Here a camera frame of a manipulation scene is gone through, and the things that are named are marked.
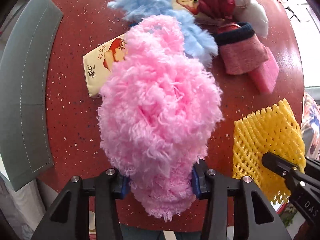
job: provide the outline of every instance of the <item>yellow foam net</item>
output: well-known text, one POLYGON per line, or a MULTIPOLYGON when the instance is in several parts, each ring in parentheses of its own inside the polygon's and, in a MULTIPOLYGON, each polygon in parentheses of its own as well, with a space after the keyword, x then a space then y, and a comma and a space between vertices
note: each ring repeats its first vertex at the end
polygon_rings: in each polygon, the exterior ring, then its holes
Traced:
POLYGON ((261 162, 263 154, 269 151, 296 164, 304 173, 304 143, 287 100, 236 121, 233 139, 233 177, 240 179, 249 175, 268 200, 287 202, 290 191, 284 179, 261 162))

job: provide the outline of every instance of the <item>silver bolt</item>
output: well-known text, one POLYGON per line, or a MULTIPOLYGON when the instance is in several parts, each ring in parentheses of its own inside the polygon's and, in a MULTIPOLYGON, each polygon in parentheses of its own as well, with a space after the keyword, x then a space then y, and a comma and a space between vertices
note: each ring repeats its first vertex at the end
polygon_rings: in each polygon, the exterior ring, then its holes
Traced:
POLYGON ((208 169, 207 170, 208 175, 213 176, 216 175, 216 171, 214 169, 208 169))
POLYGON ((252 179, 251 179, 250 176, 244 176, 243 177, 243 181, 246 182, 246 183, 250 183, 252 181, 252 179))
POLYGON ((71 178, 71 181, 72 181, 72 182, 77 182, 77 181, 79 181, 79 179, 80 179, 79 176, 73 176, 73 177, 71 178))
POLYGON ((106 174, 107 175, 113 175, 113 174, 115 174, 115 170, 114 169, 107 169, 107 171, 106 171, 106 174))

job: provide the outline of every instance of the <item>red fabric rose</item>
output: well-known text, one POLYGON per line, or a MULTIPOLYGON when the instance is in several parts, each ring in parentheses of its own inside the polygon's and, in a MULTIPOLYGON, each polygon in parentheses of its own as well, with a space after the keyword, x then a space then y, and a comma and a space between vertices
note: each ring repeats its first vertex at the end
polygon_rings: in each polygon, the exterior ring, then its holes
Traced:
POLYGON ((198 10, 211 18, 232 19, 235 0, 199 0, 198 10))

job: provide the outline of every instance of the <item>pink fluffy cloth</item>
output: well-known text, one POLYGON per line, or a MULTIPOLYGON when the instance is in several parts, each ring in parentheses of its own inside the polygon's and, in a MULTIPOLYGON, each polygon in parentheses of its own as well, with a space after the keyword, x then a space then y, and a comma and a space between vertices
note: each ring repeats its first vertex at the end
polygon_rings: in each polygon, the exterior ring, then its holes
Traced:
POLYGON ((125 35, 127 54, 100 90, 101 148, 130 177, 147 213, 172 220, 195 200, 192 166, 207 155, 221 90, 183 52, 178 21, 151 16, 125 35))

